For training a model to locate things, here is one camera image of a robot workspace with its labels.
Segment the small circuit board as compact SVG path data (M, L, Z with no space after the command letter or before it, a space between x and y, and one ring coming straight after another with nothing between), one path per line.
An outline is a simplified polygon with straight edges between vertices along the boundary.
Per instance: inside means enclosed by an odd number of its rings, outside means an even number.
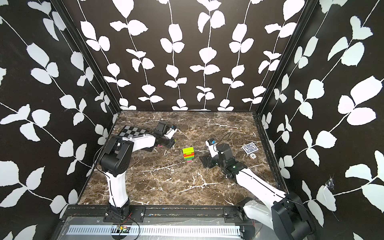
M113 228L111 228L111 235L126 236L130 233L130 230L131 230L131 226L127 226L127 225L113 226Z

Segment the lime long lego brick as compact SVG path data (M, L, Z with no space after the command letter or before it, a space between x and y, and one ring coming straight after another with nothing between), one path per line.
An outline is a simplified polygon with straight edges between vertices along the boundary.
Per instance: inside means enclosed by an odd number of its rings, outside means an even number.
M183 149L183 155L193 155L194 154L194 148L193 147L189 147L189 148L184 148Z

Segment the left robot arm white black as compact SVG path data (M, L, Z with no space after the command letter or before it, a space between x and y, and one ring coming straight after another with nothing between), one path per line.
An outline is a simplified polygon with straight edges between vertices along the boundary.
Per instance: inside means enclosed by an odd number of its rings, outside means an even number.
M111 210L122 212L129 206L125 176L132 153L139 150L151 152L158 146L170 149L175 144L177 130L175 125L165 122L158 122L153 131L126 125L108 140L100 154L99 164L108 181Z

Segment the black white checkerboard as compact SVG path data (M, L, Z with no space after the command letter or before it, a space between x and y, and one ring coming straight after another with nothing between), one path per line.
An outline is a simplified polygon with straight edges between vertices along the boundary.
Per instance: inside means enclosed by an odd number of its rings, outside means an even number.
M131 126L124 126L123 129L118 133L119 137L125 137L125 138L134 138L137 136L144 135L148 133L148 130L140 129L137 127L131 127Z

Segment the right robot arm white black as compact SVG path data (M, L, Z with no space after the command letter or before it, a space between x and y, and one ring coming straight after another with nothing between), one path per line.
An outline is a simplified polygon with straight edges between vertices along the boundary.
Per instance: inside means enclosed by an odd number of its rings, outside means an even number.
M225 177L251 192L262 202L251 200L244 204L247 218L272 229L280 240L303 240L316 232L311 212L295 193L287 194L268 184L237 161L229 144L218 144L214 139L206 141L209 154L202 156L205 168L219 167Z

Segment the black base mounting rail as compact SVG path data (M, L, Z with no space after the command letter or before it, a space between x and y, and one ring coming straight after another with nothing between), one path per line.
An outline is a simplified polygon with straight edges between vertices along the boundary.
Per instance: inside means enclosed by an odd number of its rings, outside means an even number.
M152 206L131 205L121 215L103 205L70 205L64 217L101 217L108 222L127 220L142 223L144 218L223 218L225 223L248 224L252 220L269 224L272 211L251 201L244 206Z

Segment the blue playing card box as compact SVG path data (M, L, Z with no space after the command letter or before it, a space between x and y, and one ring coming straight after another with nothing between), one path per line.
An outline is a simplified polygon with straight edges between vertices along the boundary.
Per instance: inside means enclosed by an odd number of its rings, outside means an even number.
M259 150L254 142L242 146L242 149L247 155L253 154Z

